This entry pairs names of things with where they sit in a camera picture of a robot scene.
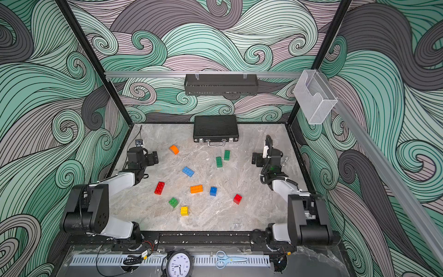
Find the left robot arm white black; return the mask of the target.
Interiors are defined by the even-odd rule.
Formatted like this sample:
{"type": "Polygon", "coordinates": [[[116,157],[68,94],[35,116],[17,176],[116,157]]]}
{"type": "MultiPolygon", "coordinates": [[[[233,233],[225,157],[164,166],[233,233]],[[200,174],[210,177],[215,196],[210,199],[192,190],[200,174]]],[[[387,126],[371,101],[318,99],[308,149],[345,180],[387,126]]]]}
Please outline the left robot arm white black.
{"type": "Polygon", "coordinates": [[[116,175],[94,184],[74,186],[69,193],[60,229],[75,235],[101,235],[115,239],[136,239],[137,224],[115,218],[110,213],[110,197],[148,177],[147,167],[159,163],[156,151],[143,147],[127,150],[127,161],[116,175]]]}

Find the blue square lego brick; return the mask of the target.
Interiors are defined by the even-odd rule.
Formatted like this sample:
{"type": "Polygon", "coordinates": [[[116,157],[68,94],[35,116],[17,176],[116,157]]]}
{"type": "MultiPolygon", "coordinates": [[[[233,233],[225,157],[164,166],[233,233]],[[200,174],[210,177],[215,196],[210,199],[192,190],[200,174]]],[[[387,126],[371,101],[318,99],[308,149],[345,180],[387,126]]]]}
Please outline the blue square lego brick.
{"type": "Polygon", "coordinates": [[[211,196],[216,196],[216,195],[217,195],[217,188],[216,188],[216,187],[211,187],[211,189],[210,189],[210,195],[211,195],[211,196]]]}

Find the red square lego brick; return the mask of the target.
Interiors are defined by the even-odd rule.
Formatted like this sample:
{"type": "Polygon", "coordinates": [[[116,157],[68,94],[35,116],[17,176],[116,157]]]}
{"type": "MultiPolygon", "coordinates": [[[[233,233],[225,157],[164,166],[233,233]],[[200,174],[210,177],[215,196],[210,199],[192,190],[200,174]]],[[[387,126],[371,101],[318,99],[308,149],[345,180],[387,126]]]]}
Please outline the red square lego brick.
{"type": "Polygon", "coordinates": [[[234,196],[234,198],[233,198],[233,202],[234,202],[235,204],[239,205],[241,201],[242,201],[242,196],[239,195],[239,194],[236,194],[236,195],[234,196]]]}

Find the orange lego brick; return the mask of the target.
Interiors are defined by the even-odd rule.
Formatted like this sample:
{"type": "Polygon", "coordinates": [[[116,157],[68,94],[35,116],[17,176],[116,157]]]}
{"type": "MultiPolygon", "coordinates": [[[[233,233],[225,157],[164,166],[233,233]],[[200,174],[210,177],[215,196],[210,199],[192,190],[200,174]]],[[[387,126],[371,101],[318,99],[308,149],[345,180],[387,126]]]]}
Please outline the orange lego brick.
{"type": "Polygon", "coordinates": [[[190,193],[191,194],[201,193],[201,192],[203,192],[203,186],[202,185],[195,185],[195,186],[191,186],[190,187],[190,193]]]}

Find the green long lego brick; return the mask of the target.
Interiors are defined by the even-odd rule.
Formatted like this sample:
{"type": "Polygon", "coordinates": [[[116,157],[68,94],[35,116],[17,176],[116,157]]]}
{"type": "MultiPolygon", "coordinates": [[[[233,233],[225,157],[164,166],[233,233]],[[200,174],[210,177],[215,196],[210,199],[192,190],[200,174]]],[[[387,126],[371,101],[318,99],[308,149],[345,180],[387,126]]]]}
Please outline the green long lego brick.
{"type": "Polygon", "coordinates": [[[230,160],[231,151],[225,150],[224,151],[224,160],[230,160]]]}
{"type": "Polygon", "coordinates": [[[223,167],[222,157],[216,157],[216,167],[217,168],[222,168],[223,167]]]}

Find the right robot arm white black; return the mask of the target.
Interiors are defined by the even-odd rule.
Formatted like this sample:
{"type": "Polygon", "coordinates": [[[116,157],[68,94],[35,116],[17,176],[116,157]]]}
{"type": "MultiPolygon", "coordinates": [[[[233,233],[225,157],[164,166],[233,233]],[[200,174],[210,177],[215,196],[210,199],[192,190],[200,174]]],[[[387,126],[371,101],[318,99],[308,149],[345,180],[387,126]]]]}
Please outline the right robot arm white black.
{"type": "Polygon", "coordinates": [[[333,244],[333,231],[325,199],[319,194],[301,190],[297,182],[282,172],[283,153],[265,149],[254,152],[251,163],[261,168],[260,182],[287,203],[287,222],[270,223],[265,229],[267,242],[287,242],[294,246],[328,246],[333,244]]]}

